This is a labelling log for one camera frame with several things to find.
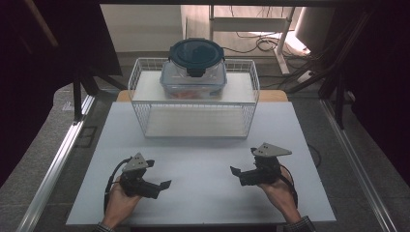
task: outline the black cable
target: black cable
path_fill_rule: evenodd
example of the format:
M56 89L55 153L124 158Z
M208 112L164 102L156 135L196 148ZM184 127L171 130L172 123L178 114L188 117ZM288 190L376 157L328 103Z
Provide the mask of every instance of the black cable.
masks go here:
M305 65L305 64L303 64L302 66L295 66L295 65L293 65L291 62L289 62L289 60L288 60L288 62L287 62L287 66L292 67L292 68L295 69L295 70L302 69L302 68L304 67L304 65Z
M268 33L268 34L266 34L266 35L259 35L259 36L240 36L239 34L238 34L238 32L236 33L236 35L239 37L239 38L249 38L249 39L255 39L255 38L261 38L261 37L268 37L268 36L273 36L274 34L277 34L278 32L274 32L274 33Z
M318 168L318 167L320 166L320 164L322 163L322 155L321 155L320 152L319 152L315 147L313 147L312 145L307 144L307 146L308 146L309 148L311 148L311 149L317 154L317 157L318 157L319 161L318 161L317 163L315 163L314 165L316 166L316 168Z
M309 58L308 56L300 56L300 55L285 55L284 54L284 58L286 58L286 60L306 60L306 61L312 61L311 58Z
M291 182L289 182L289 180L287 180L287 178L284 177L281 173L279 175L280 179L283 180L289 186L290 192L293 195L293 200L295 202L295 206L296 206L296 208L298 208L298 201L299 201L298 200L298 192L295 189L295 182L293 181L292 173L290 173L289 169L287 169L287 167L283 166L282 164L280 166L283 167L290 176Z
M258 17L261 13L262 13L262 17L263 17L263 12L265 11L265 7L262 7L262 9L259 11L259 13L256 15L256 17Z
M112 172L112 175L108 178L108 183L106 184L105 187L105 192L104 192L104 197L103 197L103 212L105 213L106 206L108 205L109 201L109 192L111 191L111 186L114 184L114 177L115 173L117 173L118 169L123 165L124 163L127 163L131 160L132 158L129 159L124 159L118 165L115 167L114 171Z
M264 48L260 47L260 45L263 44L263 43L264 44L269 44L271 47L269 47L268 49L264 49ZM274 50L278 46L278 43L277 43L277 41L274 41L274 39L266 39L266 38L261 37L256 41L256 46L261 51L271 51L271 50Z
M229 48L229 47L224 47L224 46L222 46L221 48L226 49L226 50L230 50L230 51L234 51L234 52L238 52L238 53L249 53L249 52L254 51L255 49L257 49L258 47L256 46L256 47L254 47L253 49L251 49L249 51L239 51L239 50L235 50L235 49L232 49L232 48Z
M272 86L275 86L275 85L280 85L280 84L281 84L281 82L280 82L280 83L273 83L273 84L269 84L269 85L260 86L260 88L261 88L261 89L263 89L263 88L269 88L269 87L272 87Z
M287 78L289 75L259 75L259 78Z
M234 17L235 15L233 14L233 6L229 6L229 11L231 12L232 16Z
M271 7L268 7L268 12L266 13L266 17L269 17L269 11L271 10Z
M285 45L286 45L286 48L287 48L288 51L285 51L285 50L283 51L283 56L284 57L298 57L298 58L307 59L307 60L309 59L308 55L296 55L296 54L292 53L292 51L290 50L289 45L287 43L285 43Z
M310 60L319 60L321 59L326 53L332 51L333 49L336 49L338 45L344 41L344 39L349 35L349 31L353 29L354 22L356 18L353 18L350 20L347 25L344 27L344 29L341 31L341 33L338 35L337 38L335 38L324 50L321 52L315 54L315 56L309 55L308 57Z
M286 89L286 84L295 80L296 77L299 77L300 74L306 72L307 70L309 70L311 68L312 64L311 62L307 62L304 65L302 65L298 70L294 71L292 73L292 76L290 78L287 78L285 80L283 80L283 82L279 85L278 89L280 90L285 90Z

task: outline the white table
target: white table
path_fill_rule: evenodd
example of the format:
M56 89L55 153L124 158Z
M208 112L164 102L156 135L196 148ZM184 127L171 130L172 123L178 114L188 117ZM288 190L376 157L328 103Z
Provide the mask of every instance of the white table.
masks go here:
M67 224L101 221L108 177L121 160L137 152L155 161L144 175L145 181L172 183L158 199L143 198L125 224L284 222L260 188L242 187L229 168L232 165L243 171L254 169L250 148L263 142L292 151L292 155L278 159L294 177L301 215L309 215L312 221L336 220L291 102L260 102L248 139L145 138L131 103L115 102Z

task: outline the floor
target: floor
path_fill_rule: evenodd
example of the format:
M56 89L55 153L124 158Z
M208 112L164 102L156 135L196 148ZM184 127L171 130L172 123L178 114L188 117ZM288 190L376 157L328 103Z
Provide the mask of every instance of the floor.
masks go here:
M127 85L132 66L129 61L135 55L119 54L124 77L115 78ZM302 72L292 68L295 75L283 77L276 60L265 54L251 55L256 63L262 89L286 89L298 83L297 79ZM295 67L300 67L305 61L290 61ZM82 178L93 156L94 148L102 131L103 123L110 103L115 101L118 94L111 85L96 78L102 89L97 95L98 101L77 139L72 156L66 161L53 193L44 208L42 216L37 222L35 231L90 231L91 227L67 227L67 220ZM339 139L338 131L333 126L332 117L328 116L325 106L331 108L333 99L323 102L317 97L317 90L321 82L306 89L288 95L293 103L301 128L317 171L328 195L336 222L315 222L318 231L410 231L410 188L403 182L390 164L389 160L371 139L368 133L357 121L350 110L350 104L344 106L343 133L353 148L359 164L352 162L352 151L346 151L343 142ZM42 183L44 175L58 149L73 124L73 87L68 85L58 90L52 108L44 126L27 150L24 158L16 167L9 180L0 188L0 231L16 231L21 223L37 189ZM368 188L374 188L379 201L374 201L367 194L362 179L368 180ZM374 209L386 209L395 228L383 230L377 218L378 212ZM129 231L128 228L119 228L118 231Z

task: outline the wire basket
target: wire basket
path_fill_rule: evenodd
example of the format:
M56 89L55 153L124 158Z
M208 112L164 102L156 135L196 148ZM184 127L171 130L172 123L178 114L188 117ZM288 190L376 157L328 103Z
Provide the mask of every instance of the wire basket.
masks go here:
M160 84L165 58L138 58L129 95L146 137L248 137L259 99L252 60L225 60L227 83L217 98L172 99Z

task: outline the container lid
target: container lid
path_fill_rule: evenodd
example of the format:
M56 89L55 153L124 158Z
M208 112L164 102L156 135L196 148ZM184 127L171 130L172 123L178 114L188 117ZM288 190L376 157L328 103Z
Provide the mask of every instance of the container lid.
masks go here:
M187 39L170 48L170 60L186 68L191 77L201 77L206 69L223 59L223 49L205 39Z
M181 73L181 68L174 62L167 61L162 65L160 84L169 88L186 88L187 86L221 86L226 84L225 65L216 66L214 70L205 73L201 78L190 78Z

